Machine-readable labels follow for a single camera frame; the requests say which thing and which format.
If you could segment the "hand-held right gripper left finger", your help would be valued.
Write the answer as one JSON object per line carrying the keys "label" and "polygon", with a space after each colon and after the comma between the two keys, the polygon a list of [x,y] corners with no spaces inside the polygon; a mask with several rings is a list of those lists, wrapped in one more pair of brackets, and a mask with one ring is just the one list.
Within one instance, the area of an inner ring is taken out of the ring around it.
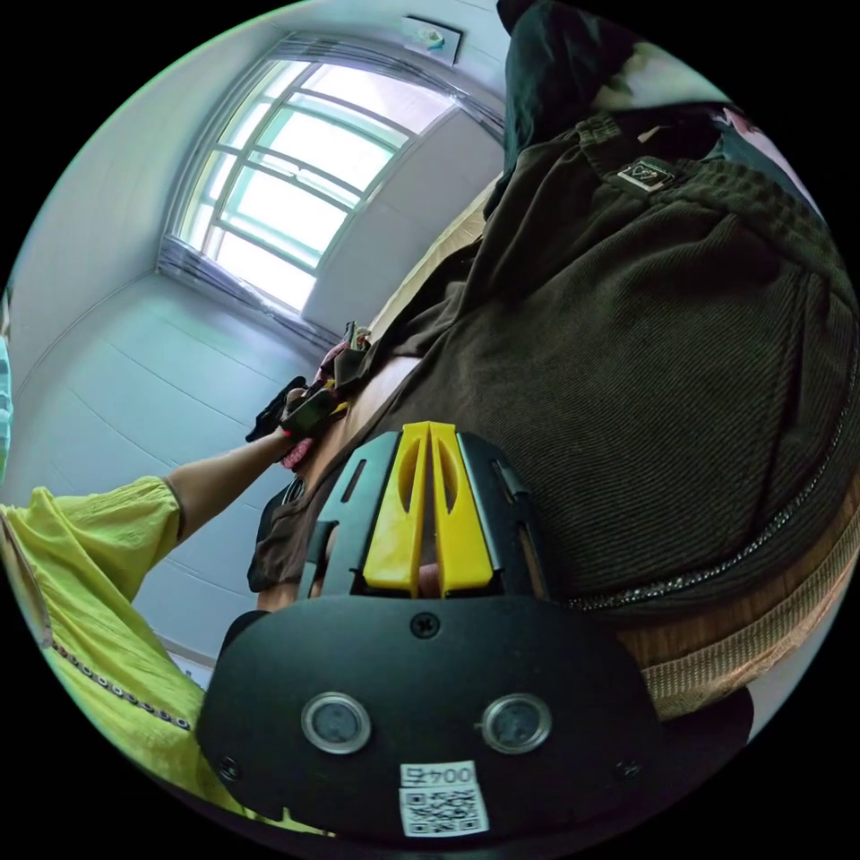
{"label": "hand-held right gripper left finger", "polygon": [[404,425],[395,439],[363,568],[371,589],[418,595],[429,437],[423,422]]}

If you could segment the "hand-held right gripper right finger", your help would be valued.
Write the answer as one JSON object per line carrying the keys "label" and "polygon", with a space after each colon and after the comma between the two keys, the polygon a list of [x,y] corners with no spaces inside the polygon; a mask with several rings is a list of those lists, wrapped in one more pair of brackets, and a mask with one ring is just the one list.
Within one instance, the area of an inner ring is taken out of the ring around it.
{"label": "hand-held right gripper right finger", "polygon": [[489,586],[493,567],[453,425],[429,425],[436,563],[444,597]]}

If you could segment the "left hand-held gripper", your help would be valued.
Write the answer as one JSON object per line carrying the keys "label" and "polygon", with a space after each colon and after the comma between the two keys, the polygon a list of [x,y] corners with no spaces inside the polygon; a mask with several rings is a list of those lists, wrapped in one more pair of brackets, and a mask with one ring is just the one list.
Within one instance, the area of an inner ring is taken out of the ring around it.
{"label": "left hand-held gripper", "polygon": [[335,412],[333,380],[307,384],[304,376],[297,376],[257,415],[245,440],[257,441],[277,429],[295,442],[314,439],[332,423]]}

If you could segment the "person's left hand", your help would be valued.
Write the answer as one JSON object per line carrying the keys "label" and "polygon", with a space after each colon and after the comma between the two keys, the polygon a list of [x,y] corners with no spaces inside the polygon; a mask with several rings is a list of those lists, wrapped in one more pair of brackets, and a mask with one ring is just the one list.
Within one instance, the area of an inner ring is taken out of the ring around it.
{"label": "person's left hand", "polygon": [[[287,435],[287,431],[284,429],[283,425],[287,422],[292,413],[303,405],[305,400],[308,398],[309,392],[310,389],[308,387],[304,387],[294,388],[287,394],[284,408],[279,418],[279,430],[284,435]],[[285,470],[295,471],[297,464],[306,456],[308,450],[313,444],[314,432],[304,436],[292,434],[289,439],[291,440],[290,445],[288,446],[284,456],[279,460],[279,464]]]}

